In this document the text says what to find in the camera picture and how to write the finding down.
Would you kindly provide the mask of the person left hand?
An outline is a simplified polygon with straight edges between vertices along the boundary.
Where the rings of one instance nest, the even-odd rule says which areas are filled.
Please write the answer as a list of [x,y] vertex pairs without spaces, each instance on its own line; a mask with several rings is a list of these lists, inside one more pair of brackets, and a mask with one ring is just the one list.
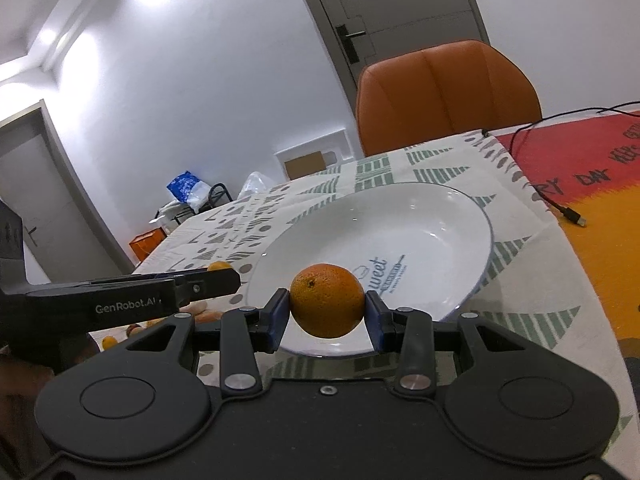
[[90,359],[99,347],[88,335],[58,339],[26,335],[1,349],[1,477],[21,479],[51,456],[35,421],[38,394],[54,376]]

